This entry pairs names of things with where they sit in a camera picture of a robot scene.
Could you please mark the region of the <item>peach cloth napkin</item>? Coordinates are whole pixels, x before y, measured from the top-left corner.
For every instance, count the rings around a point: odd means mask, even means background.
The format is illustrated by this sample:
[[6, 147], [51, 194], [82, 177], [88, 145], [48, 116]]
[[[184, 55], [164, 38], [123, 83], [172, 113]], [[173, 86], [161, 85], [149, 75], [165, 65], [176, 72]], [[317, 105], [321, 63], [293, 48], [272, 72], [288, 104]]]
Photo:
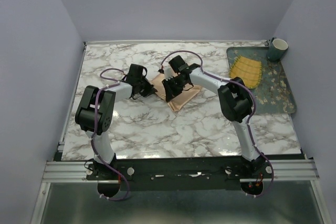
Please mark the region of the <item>peach cloth napkin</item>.
[[[159, 73], [156, 77], [154, 77], [150, 82], [154, 85], [154, 88], [157, 90], [156, 95], [161, 98], [163, 101], [166, 99], [164, 86], [162, 81], [164, 80], [164, 74]], [[168, 106], [173, 112], [180, 111], [183, 106], [185, 106], [188, 102], [190, 102], [197, 94], [202, 90], [201, 86], [190, 86], [191, 89], [188, 91], [183, 91], [176, 98], [168, 102]]]

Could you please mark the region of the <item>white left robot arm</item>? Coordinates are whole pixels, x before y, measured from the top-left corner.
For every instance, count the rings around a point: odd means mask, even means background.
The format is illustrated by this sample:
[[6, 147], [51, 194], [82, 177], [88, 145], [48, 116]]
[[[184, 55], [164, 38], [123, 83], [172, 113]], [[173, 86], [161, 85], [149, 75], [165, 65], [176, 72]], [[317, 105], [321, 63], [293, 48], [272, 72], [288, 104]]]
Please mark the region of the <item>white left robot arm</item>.
[[86, 86], [79, 102], [75, 123], [91, 139], [94, 160], [100, 163], [98, 173], [104, 179], [112, 179], [116, 175], [115, 159], [108, 137], [108, 129], [112, 123], [115, 103], [123, 99], [135, 99], [137, 95], [147, 97], [156, 92], [154, 85], [146, 78], [147, 68], [132, 64], [128, 73], [111, 85], [103, 88]]

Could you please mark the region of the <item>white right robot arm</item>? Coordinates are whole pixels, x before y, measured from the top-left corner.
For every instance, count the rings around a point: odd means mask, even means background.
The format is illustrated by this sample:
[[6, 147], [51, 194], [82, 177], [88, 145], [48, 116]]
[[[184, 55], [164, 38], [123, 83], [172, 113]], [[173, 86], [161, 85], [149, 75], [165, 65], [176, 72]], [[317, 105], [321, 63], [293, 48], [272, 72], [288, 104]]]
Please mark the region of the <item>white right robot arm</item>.
[[203, 70], [202, 64], [188, 65], [181, 56], [162, 66], [159, 73], [164, 74], [162, 84], [166, 101], [169, 102], [185, 91], [186, 85], [201, 86], [218, 95], [223, 116], [234, 125], [242, 156], [242, 173], [249, 178], [259, 174], [267, 161], [258, 149], [251, 118], [256, 112], [256, 101], [252, 92], [241, 78], [223, 78]]

